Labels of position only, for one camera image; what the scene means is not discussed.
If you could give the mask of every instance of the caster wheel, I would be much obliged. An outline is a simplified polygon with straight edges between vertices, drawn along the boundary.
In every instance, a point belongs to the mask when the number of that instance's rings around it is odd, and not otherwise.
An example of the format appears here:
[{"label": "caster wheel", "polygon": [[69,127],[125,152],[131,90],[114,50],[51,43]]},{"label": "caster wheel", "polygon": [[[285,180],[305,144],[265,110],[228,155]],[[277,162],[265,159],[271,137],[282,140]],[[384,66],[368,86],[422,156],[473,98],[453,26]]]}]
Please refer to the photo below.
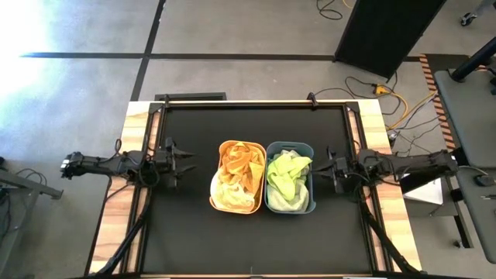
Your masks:
[{"label": "caster wheel", "polygon": [[463,247],[463,243],[461,242],[461,240],[454,240],[453,241],[453,245],[458,248],[458,249],[463,249],[465,247]]},{"label": "caster wheel", "polygon": [[470,13],[468,12],[460,19],[460,25],[463,27],[469,26],[475,18],[476,16],[470,16]]}]

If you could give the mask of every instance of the orange cloth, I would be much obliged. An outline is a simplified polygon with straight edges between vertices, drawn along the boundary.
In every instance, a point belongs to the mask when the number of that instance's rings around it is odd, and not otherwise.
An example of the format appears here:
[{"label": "orange cloth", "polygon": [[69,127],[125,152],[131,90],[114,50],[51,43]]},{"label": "orange cloth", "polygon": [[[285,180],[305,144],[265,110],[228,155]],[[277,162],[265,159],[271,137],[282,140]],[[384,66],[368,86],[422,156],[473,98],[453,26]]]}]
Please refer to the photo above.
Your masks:
[{"label": "orange cloth", "polygon": [[220,182],[229,185],[240,183],[246,191],[255,195],[265,170],[262,150],[249,143],[238,142],[223,145],[220,155]]}]

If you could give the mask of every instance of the green cloth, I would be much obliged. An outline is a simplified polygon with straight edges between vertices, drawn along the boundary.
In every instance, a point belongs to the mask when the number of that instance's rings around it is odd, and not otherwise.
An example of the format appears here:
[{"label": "green cloth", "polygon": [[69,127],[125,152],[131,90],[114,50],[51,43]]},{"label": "green cloth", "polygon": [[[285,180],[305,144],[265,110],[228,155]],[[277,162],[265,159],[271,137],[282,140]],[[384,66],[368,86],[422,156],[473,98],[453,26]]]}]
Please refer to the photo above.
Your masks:
[{"label": "green cloth", "polygon": [[277,207],[271,208],[280,211],[299,211],[303,207],[303,210],[306,209],[308,189],[305,182],[311,162],[312,159],[301,157],[293,150],[283,150],[281,154],[274,156],[267,169],[267,182],[270,185],[270,188],[267,188],[269,206]]}]

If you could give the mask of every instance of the gray floor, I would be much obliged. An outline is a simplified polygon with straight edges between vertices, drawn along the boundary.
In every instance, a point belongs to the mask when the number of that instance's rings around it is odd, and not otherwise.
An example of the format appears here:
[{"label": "gray floor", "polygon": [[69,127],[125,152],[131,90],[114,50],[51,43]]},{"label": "gray floor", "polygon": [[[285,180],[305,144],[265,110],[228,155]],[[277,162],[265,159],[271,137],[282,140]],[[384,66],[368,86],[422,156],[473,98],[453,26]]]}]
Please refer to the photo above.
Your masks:
[{"label": "gray floor", "polygon": [[[7,14],[12,21],[3,24],[9,27],[5,29],[6,53],[142,52],[157,3],[16,3]],[[467,28],[458,24],[458,18],[477,3],[448,0],[412,54],[472,54],[485,44],[496,33],[496,11],[488,11]],[[340,1],[335,7],[344,20],[322,18],[313,0],[168,0],[153,52],[333,54],[350,14]],[[8,55],[2,56],[2,62],[0,154],[13,171],[33,167],[48,177],[51,186],[64,189],[59,201],[39,199],[12,273],[38,278],[81,275],[107,181],[91,175],[62,180],[58,167],[74,150],[101,156],[112,153],[140,60],[17,59]],[[205,91],[225,91],[232,100],[304,98],[310,91],[344,87],[349,75],[384,82],[354,67],[328,62],[152,60],[139,99]],[[429,93],[419,63],[403,63],[398,78],[397,92],[411,104]],[[351,86],[357,93],[370,94],[369,87],[353,81]],[[319,97],[346,98],[346,94],[335,91]],[[385,112],[395,104],[388,97],[381,100]],[[386,117],[386,124],[399,114]],[[427,105],[410,125],[435,115],[432,105]],[[402,135],[412,139],[434,125]],[[416,143],[429,151],[444,147],[439,128]],[[408,145],[399,139],[394,150],[407,150]],[[422,152],[412,149],[412,154]],[[485,260],[474,231],[475,249],[451,246],[457,238],[452,219],[413,219],[412,228],[422,266],[429,273],[489,278],[496,272]]]}]

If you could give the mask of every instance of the crumpled fabric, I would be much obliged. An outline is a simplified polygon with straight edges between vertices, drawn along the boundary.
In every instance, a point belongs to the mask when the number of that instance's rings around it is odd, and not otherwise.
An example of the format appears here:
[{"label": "crumpled fabric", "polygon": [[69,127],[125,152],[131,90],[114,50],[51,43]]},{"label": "crumpled fabric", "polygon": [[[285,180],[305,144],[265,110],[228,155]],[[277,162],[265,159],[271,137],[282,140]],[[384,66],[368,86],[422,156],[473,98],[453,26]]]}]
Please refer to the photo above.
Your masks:
[{"label": "crumpled fabric", "polygon": [[312,159],[301,157],[296,151],[283,150],[276,154],[267,168],[268,206],[285,212],[304,212],[309,194],[305,187],[306,175]]},{"label": "crumpled fabric", "polygon": [[210,186],[213,203],[219,209],[251,212],[264,175],[264,153],[242,142],[224,143],[219,152],[221,166]]}]

